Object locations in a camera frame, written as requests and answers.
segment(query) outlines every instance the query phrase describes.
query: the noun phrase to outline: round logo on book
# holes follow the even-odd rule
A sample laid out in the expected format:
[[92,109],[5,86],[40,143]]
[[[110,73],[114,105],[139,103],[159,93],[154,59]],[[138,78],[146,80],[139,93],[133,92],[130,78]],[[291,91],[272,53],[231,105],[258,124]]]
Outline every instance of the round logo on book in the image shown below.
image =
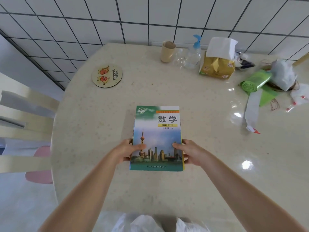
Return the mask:
[[139,108],[137,111],[138,111],[138,113],[142,114],[142,113],[145,112],[145,108],[142,108],[142,107],[141,107],[141,108]]

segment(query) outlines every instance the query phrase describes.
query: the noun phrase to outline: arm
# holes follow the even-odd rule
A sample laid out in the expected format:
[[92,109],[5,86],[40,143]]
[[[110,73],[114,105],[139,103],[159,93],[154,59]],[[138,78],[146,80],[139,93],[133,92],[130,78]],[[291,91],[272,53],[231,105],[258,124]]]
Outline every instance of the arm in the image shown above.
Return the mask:
[[92,231],[103,206],[116,165],[146,145],[123,140],[94,167],[49,215],[39,231]]
[[290,214],[241,178],[216,156],[191,140],[183,139],[173,147],[184,151],[187,163],[206,172],[223,199],[247,231],[307,231]]

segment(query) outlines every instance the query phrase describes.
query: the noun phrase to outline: chair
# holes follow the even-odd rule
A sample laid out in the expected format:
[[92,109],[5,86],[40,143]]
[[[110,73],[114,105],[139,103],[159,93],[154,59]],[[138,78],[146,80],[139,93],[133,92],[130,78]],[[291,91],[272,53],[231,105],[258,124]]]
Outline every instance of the chair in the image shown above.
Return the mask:
[[[55,113],[59,101],[33,91],[0,73],[0,121],[2,121],[0,122],[0,137],[50,142],[53,119],[1,105],[4,94],[17,97]],[[50,146],[38,148],[34,156],[0,156],[0,173],[27,172],[26,179],[33,182],[52,183],[50,169]]]

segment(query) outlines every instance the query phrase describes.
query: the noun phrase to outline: tiled wall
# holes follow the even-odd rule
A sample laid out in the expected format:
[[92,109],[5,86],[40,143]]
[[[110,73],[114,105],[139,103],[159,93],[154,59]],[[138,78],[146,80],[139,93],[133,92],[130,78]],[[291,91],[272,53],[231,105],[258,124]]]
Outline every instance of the tiled wall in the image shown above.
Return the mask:
[[309,0],[0,0],[1,34],[64,88],[107,42],[222,36],[297,60],[309,52],[308,15]]

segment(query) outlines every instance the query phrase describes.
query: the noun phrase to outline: person's left arm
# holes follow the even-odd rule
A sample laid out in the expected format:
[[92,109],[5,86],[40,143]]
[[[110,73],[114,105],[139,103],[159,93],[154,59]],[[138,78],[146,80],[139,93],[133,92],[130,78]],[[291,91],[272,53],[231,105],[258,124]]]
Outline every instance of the person's left arm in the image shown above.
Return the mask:
[[103,206],[116,165],[129,160],[132,152],[145,144],[132,146],[123,140],[94,167],[49,215],[38,231],[92,231]]

